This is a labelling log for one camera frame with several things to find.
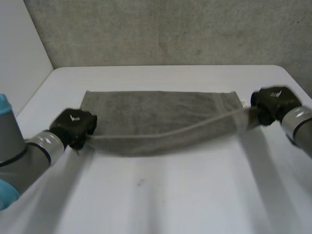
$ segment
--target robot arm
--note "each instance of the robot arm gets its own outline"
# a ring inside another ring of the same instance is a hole
[[[287,87],[271,87],[254,92],[252,106],[260,109],[261,125],[271,125],[278,120],[289,140],[312,158],[312,110],[302,106]]]
[[[69,145],[80,150],[97,117],[66,109],[50,129],[24,140],[11,106],[0,95],[0,210],[16,201],[64,153]]]

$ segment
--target gray wall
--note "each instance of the gray wall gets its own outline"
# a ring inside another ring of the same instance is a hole
[[[276,64],[312,95],[312,0],[25,0],[54,68]]]

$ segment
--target towel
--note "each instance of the towel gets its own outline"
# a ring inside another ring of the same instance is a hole
[[[256,124],[236,92],[87,91],[80,108],[97,115],[87,143],[121,156],[182,150]]]

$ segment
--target gray towel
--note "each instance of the gray towel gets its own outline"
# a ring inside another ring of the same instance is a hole
[[[81,109],[97,115],[88,144],[124,156],[158,155],[250,127],[235,92],[86,92]]]

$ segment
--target white table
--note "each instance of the white table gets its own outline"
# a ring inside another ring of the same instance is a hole
[[[76,67],[55,70],[18,116],[24,137],[90,91],[236,91],[288,85],[277,66]],[[64,156],[9,209],[0,233],[311,233],[312,160],[278,123],[167,156],[121,158],[86,147]]]

